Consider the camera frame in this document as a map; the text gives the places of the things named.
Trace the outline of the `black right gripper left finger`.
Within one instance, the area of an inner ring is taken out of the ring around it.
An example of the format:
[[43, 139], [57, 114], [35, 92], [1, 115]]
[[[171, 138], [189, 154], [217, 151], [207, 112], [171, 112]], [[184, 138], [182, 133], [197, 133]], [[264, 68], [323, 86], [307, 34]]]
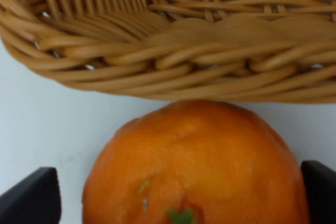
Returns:
[[59, 223], [57, 170], [41, 167], [1, 195], [1, 223]]

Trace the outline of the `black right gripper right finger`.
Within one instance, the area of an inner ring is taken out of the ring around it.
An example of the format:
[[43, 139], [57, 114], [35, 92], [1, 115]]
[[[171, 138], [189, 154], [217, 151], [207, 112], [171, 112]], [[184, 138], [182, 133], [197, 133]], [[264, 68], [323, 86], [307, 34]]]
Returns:
[[318, 161], [304, 161], [301, 171], [307, 191], [311, 222], [334, 224], [336, 217], [335, 171]]

